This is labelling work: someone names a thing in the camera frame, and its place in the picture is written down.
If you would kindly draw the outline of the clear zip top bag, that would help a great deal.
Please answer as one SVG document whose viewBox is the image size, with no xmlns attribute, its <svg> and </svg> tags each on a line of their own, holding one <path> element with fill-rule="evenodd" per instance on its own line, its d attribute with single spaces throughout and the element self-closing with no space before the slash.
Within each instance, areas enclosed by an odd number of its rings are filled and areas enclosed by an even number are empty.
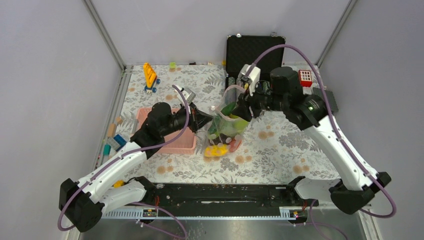
<svg viewBox="0 0 424 240">
<path fill-rule="evenodd" d="M 249 122 L 233 115 L 232 111 L 237 106 L 239 95 L 244 93 L 243 87 L 231 85 L 224 91 L 219 105 L 212 107 L 213 119 L 207 130 L 205 157 L 221 157 L 235 152 L 241 145 Z"/>
</svg>

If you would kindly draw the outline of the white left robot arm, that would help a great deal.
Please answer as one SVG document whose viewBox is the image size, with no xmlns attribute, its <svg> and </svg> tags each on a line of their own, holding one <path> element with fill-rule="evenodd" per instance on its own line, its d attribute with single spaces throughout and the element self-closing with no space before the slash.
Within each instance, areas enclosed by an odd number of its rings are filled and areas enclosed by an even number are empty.
<svg viewBox="0 0 424 240">
<path fill-rule="evenodd" d="M 73 181 L 64 180 L 59 188 L 57 227 L 60 231 L 77 228 L 81 233 L 93 228 L 103 214 L 130 204 L 152 204 L 155 192 L 136 180 L 113 189 L 124 173 L 143 163 L 162 147 L 179 139 L 183 133 L 197 133 L 213 117 L 197 108 L 194 103 L 173 112 L 165 102 L 154 104 L 140 128 L 107 162 L 88 175 Z"/>
</svg>

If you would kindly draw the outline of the red orange mango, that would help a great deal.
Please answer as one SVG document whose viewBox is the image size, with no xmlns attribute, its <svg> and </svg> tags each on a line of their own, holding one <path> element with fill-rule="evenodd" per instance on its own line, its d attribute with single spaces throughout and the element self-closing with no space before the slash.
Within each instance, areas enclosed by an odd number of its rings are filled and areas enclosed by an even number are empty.
<svg viewBox="0 0 424 240">
<path fill-rule="evenodd" d="M 235 152 L 239 146 L 241 145 L 242 141 L 240 139 L 234 139 L 229 143 L 229 152 L 233 153 Z"/>
</svg>

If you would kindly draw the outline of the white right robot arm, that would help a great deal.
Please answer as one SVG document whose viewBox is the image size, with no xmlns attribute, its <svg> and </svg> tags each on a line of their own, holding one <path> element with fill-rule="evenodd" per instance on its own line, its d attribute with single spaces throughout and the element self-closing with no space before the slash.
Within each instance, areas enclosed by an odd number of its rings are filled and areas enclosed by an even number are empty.
<svg viewBox="0 0 424 240">
<path fill-rule="evenodd" d="M 284 113 L 287 120 L 310 137 L 338 172 L 332 180 L 299 176 L 287 188 L 287 201 L 293 206 L 305 200 L 332 202 L 343 213 L 360 211 L 391 181 L 386 172 L 371 167 L 346 139 L 322 96 L 306 94 L 299 76 L 290 67 L 271 71 L 269 88 L 260 83 L 258 67 L 245 64 L 237 79 L 247 85 L 237 99 L 233 115 L 251 121 L 263 111 Z"/>
</svg>

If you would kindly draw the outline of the green cucumber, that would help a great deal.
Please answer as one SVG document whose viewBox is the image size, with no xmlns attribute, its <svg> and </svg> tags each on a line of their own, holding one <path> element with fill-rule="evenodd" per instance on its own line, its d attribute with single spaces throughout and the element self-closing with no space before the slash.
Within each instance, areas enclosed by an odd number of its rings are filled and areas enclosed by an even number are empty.
<svg viewBox="0 0 424 240">
<path fill-rule="evenodd" d="M 227 104 L 225 107 L 223 107 L 220 112 L 224 116 L 229 116 L 236 106 L 237 106 L 236 102 L 231 102 L 231 103 Z"/>
</svg>

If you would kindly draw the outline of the yellow lemon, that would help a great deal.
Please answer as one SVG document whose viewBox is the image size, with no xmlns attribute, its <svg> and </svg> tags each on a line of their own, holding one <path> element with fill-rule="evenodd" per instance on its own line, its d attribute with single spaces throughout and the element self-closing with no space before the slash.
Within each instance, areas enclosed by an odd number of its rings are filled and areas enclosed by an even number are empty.
<svg viewBox="0 0 424 240">
<path fill-rule="evenodd" d="M 211 145 L 206 147 L 204 150 L 204 156 L 211 158 L 211 157 L 221 157 L 226 155 L 229 152 L 229 149 L 226 145 L 223 146 L 217 146 L 217 145 Z"/>
</svg>

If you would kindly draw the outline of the green pear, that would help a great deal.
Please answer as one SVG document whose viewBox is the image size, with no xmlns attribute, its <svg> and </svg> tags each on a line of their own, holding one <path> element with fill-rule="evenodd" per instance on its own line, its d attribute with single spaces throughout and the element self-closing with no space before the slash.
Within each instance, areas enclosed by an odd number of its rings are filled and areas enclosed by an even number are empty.
<svg viewBox="0 0 424 240">
<path fill-rule="evenodd" d="M 248 125 L 249 122 L 242 118 L 237 118 L 232 122 L 232 127 L 237 132 L 243 132 Z"/>
</svg>

